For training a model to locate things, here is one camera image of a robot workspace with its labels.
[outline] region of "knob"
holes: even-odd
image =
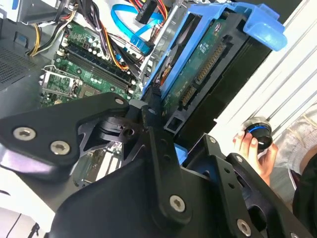
[[[273,142],[272,128],[264,117],[255,117],[242,124],[245,133],[251,133],[258,140],[258,153],[267,149]]]

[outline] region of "hole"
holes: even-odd
[[[165,146],[165,147],[167,146],[167,141],[166,141],[166,140],[161,139],[160,141],[161,141],[161,143],[162,143],[162,146]]]
[[[65,149],[65,146],[63,146],[63,145],[61,145],[61,144],[57,144],[57,145],[55,146],[55,148],[58,149],[58,150],[64,150],[64,149]]]
[[[19,135],[20,136],[23,136],[23,137],[27,137],[27,136],[30,136],[31,132],[28,131],[28,130],[23,130],[23,131],[20,131],[19,132]]]
[[[172,131],[177,131],[178,128],[182,125],[183,121],[178,118],[173,118],[168,124],[167,128]]]
[[[174,199],[173,203],[174,203],[177,207],[180,207],[180,206],[181,206],[180,201],[178,201],[177,199]]]
[[[209,177],[210,178],[210,173],[208,170],[206,170],[205,172],[203,172],[203,175],[205,175],[206,177]]]
[[[253,225],[259,232],[266,229],[266,218],[263,211],[258,206],[252,206],[248,210]]]
[[[126,130],[124,130],[124,132],[123,132],[123,135],[124,135],[125,137],[131,136],[131,135],[133,135],[133,134],[134,134],[134,130],[132,130],[132,129],[126,129]]]
[[[164,155],[164,159],[165,159],[166,161],[170,161],[170,157],[169,157],[168,155]]]
[[[243,229],[244,231],[247,231],[247,230],[248,230],[248,228],[246,227],[246,225],[242,224],[241,226],[242,226],[242,229]]]

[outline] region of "yellow wire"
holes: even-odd
[[[39,31],[39,27],[36,24],[33,24],[33,26],[35,27],[35,31],[36,31],[36,40],[35,40],[34,50],[30,54],[30,56],[34,56],[34,54],[38,51],[38,48],[40,46],[40,31]]]

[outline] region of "circuit board component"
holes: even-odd
[[[193,96],[198,93],[198,89],[203,87],[207,74],[226,49],[226,44],[219,41],[225,28],[224,19],[216,20],[208,28],[163,100],[165,117],[168,118],[179,105],[187,106]]]

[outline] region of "bolt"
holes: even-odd
[[[115,99],[115,102],[116,102],[116,103],[119,103],[119,104],[121,104],[121,105],[124,104],[124,102],[123,102],[121,99],[119,99],[119,98],[116,98],[116,99]]]
[[[246,237],[250,237],[250,236],[251,236],[251,229],[250,229],[248,223],[246,223],[244,220],[238,219],[238,220],[237,220],[237,226],[238,226],[239,230],[240,230]]]
[[[13,136],[18,140],[32,140],[36,136],[35,130],[29,127],[18,127],[13,131]]]
[[[291,233],[291,238],[299,238],[298,235],[296,235],[295,233]]]
[[[185,211],[185,202],[181,197],[179,197],[177,195],[172,195],[169,198],[169,203],[170,203],[171,207],[176,212],[184,212]]]
[[[152,113],[152,114],[154,114],[154,115],[157,114],[156,111],[154,111],[152,108],[149,108],[149,112]]]
[[[70,151],[70,146],[65,141],[57,140],[51,144],[51,151],[56,155],[67,155]]]
[[[236,155],[236,158],[237,158],[237,161],[239,161],[240,163],[243,162],[243,159],[239,155]]]
[[[213,138],[213,137],[209,137],[209,140],[213,143],[213,144],[216,144],[216,140]]]

